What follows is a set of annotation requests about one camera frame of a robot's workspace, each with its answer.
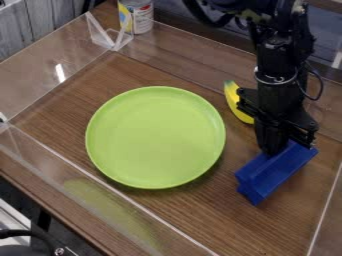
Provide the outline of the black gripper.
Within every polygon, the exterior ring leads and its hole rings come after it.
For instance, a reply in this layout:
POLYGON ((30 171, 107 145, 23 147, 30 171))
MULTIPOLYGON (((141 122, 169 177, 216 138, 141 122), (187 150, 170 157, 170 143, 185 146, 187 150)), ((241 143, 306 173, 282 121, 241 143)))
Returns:
POLYGON ((308 80, 282 85, 260 83, 257 89, 240 88, 238 109, 253 117, 258 146, 265 154, 278 154, 293 140, 313 147, 318 122, 306 112, 308 80))

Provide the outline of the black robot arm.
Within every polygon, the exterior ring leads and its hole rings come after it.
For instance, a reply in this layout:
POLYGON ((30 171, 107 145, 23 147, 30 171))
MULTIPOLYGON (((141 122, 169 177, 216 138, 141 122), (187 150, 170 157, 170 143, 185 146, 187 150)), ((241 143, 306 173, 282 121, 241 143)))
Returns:
POLYGON ((305 0, 182 0, 190 13, 208 26, 229 22, 249 31, 257 54, 257 87, 237 90, 237 108, 254 119, 261 150, 278 154, 290 141, 313 146, 318 123, 304 101, 321 96, 308 92, 308 79, 318 76, 308 62, 316 37, 305 0))

